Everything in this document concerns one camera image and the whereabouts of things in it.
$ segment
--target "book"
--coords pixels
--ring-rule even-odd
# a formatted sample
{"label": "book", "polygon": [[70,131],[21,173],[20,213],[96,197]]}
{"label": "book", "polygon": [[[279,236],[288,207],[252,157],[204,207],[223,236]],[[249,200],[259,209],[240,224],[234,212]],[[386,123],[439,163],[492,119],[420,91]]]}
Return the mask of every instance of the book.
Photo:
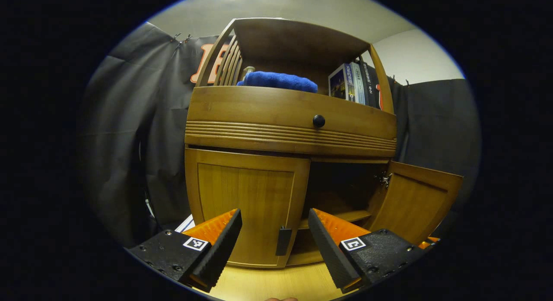
{"label": "book", "polygon": [[328,76],[328,96],[355,101],[355,90],[351,67],[343,63]]}
{"label": "book", "polygon": [[369,65],[361,59],[359,61],[359,66],[362,71],[362,76],[365,79],[364,82],[367,87],[367,91],[365,92],[365,104],[367,106],[371,106],[373,108],[382,109],[381,103],[380,103],[380,91],[378,90],[378,78],[376,77],[376,73],[374,68],[369,67]]}
{"label": "book", "polygon": [[361,69],[359,63],[351,62],[353,73],[353,85],[355,88],[355,99],[358,104],[365,105],[365,89],[363,88],[363,79],[361,77]]}

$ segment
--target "cabinet door handle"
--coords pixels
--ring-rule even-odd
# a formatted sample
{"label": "cabinet door handle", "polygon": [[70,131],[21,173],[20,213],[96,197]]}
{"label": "cabinet door handle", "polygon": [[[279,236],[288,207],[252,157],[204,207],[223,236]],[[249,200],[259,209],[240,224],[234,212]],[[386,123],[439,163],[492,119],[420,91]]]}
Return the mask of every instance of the cabinet door handle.
{"label": "cabinet door handle", "polygon": [[288,251],[288,244],[290,244],[290,238],[292,237],[292,229],[280,227],[278,232],[278,241],[276,243],[276,253],[275,256],[286,256]]}
{"label": "cabinet door handle", "polygon": [[326,120],[324,120],[324,117],[322,115],[317,114],[316,116],[313,117],[313,125],[315,127],[321,128],[324,126],[325,122]]}

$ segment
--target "black drawer knob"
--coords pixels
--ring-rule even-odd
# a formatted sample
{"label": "black drawer knob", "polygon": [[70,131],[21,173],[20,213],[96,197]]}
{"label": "black drawer knob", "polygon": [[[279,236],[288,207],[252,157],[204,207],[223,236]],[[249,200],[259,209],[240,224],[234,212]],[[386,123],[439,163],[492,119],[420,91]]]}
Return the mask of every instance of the black drawer knob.
{"label": "black drawer knob", "polygon": [[324,126],[324,117],[322,115],[317,114],[313,117],[313,125],[315,127],[323,127]]}

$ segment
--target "wooden cabinet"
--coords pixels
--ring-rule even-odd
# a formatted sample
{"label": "wooden cabinet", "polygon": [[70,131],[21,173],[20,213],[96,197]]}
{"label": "wooden cabinet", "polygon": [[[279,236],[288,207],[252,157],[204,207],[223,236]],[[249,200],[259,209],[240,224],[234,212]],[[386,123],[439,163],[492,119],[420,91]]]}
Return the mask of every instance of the wooden cabinet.
{"label": "wooden cabinet", "polygon": [[[383,110],[328,96],[328,75],[365,51],[381,80]],[[247,66],[308,77],[318,93],[235,86]],[[209,71],[216,71],[213,86]],[[185,169],[194,220],[239,207],[243,226],[229,264],[242,267],[321,261],[307,224],[312,207],[420,243],[445,217],[462,177],[392,162],[396,125],[370,43],[286,19],[234,19],[207,55],[188,108]],[[277,256],[281,227],[292,236]]]}
{"label": "wooden cabinet", "polygon": [[228,209],[242,211],[242,230],[229,264],[285,266],[296,230],[286,254],[276,256],[279,230],[299,224],[309,163],[299,158],[185,150],[188,201],[195,222]]}

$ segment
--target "open cabinet door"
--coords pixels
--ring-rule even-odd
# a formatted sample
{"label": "open cabinet door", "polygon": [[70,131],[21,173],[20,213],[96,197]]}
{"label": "open cabinet door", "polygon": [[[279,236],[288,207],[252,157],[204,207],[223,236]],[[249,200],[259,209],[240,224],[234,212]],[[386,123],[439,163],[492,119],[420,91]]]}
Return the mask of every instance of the open cabinet door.
{"label": "open cabinet door", "polygon": [[391,162],[369,203],[370,231],[388,229],[411,244],[420,244],[437,228],[451,208],[463,177]]}

